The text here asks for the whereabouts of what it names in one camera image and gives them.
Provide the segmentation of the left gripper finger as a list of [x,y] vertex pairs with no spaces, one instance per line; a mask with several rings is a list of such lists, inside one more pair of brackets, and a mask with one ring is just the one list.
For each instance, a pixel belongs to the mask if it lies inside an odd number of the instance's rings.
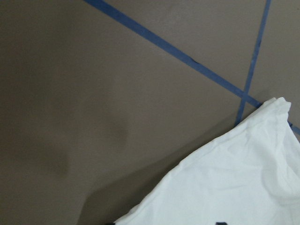
[[226,222],[217,221],[215,225],[228,225]]

